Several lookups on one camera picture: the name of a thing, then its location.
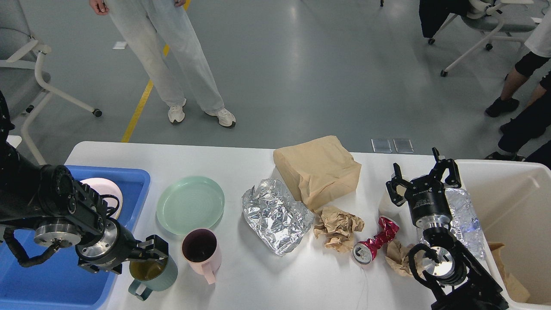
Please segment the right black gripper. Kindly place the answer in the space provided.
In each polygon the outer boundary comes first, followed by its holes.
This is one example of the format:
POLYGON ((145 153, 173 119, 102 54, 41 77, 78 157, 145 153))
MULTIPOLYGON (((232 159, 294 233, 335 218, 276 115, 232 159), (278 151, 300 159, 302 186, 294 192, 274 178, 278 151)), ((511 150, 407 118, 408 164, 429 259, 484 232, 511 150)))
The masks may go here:
POLYGON ((449 227, 452 214, 445 189, 462 186, 456 162, 440 155, 436 147, 432 148, 432 153, 435 165, 428 177, 413 179, 409 187, 409 180, 403 178, 401 167, 398 163, 394 163, 392 165, 394 173, 386 182, 392 204, 400 207, 407 201, 412 224, 417 228, 449 227), (406 190, 405 194, 398 192, 399 186, 406 190))

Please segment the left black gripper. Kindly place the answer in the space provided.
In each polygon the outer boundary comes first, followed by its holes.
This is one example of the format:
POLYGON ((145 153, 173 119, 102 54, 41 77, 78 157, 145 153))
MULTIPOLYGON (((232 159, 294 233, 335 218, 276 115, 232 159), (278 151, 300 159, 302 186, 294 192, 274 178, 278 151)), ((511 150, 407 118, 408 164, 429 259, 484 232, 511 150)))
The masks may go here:
POLYGON ((131 272, 160 272, 169 261, 167 241, 153 234, 139 242, 131 231, 112 218, 106 219, 104 235, 94 245, 77 245, 75 251, 78 256, 77 266, 90 273, 103 270, 120 275, 122 265, 126 262, 129 262, 131 272), (154 260, 129 260, 136 248, 140 251, 140 258, 154 260))

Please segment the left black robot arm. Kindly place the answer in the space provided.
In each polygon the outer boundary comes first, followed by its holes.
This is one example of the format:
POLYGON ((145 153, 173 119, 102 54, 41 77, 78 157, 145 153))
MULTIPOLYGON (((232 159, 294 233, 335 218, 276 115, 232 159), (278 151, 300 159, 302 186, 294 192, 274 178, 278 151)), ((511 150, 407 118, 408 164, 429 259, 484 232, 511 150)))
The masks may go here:
POLYGON ((73 178, 63 165, 37 166, 7 142, 14 129, 1 97, 1 226, 3 241, 22 267, 75 247, 78 266, 120 274, 122 263, 167 262, 168 243, 155 234, 138 241, 112 218, 106 196, 73 178))

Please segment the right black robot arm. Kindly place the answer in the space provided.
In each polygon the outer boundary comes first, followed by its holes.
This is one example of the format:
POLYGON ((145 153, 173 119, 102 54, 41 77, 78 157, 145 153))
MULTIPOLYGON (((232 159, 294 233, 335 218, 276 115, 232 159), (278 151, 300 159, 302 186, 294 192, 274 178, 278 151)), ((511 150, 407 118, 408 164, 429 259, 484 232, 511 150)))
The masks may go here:
POLYGON ((408 181, 394 163, 394 176, 386 183, 395 205, 408 203, 412 224, 424 237, 408 252, 411 273, 433 293, 433 310, 505 310, 502 287, 451 232, 445 190, 462 185, 457 164, 436 148, 432 152, 435 165, 429 174, 408 181))

